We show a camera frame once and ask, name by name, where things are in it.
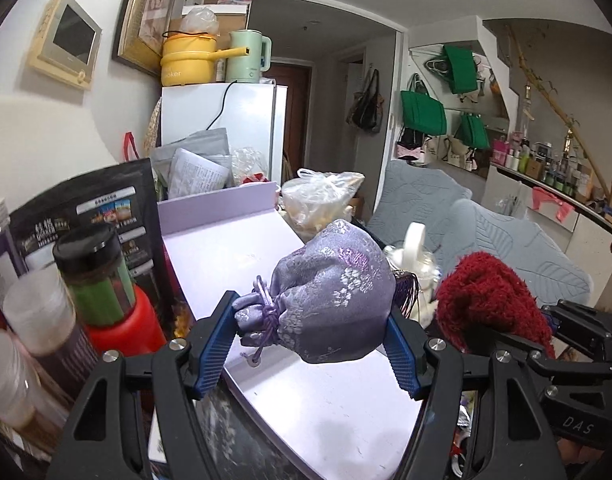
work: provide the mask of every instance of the framed picture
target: framed picture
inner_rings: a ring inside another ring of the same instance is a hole
[[[161,73],[162,34],[170,23],[175,0],[123,0],[113,59],[142,72]]]

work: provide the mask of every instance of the green bag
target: green bag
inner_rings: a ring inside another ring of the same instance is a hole
[[[451,76],[448,85],[453,94],[465,94],[479,89],[477,85],[477,69],[472,59],[472,52],[465,48],[445,45],[444,54],[451,66]]]
[[[465,146],[478,150],[490,148],[488,134],[484,123],[475,114],[462,114],[462,124],[455,133],[455,139],[459,139]]]
[[[428,95],[419,74],[413,74],[408,90],[401,91],[401,105],[407,128],[435,137],[446,134],[444,105]]]

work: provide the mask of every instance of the refrigerator door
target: refrigerator door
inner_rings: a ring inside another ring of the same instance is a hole
[[[224,108],[219,118],[213,120]],[[162,89],[161,142],[169,144],[211,128],[226,128],[232,150],[251,147],[264,154],[270,180],[280,181],[286,88],[226,83]]]

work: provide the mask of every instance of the black lid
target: black lid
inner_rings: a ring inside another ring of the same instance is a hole
[[[77,227],[52,248],[57,268],[66,275],[99,269],[122,253],[114,226],[106,223]]]

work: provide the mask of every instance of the red fuzzy cloth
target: red fuzzy cloth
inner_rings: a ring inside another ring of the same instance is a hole
[[[437,291],[437,322],[457,348],[467,349],[463,332],[482,324],[544,346],[550,357],[552,332],[535,298],[513,269],[488,253],[462,258]]]

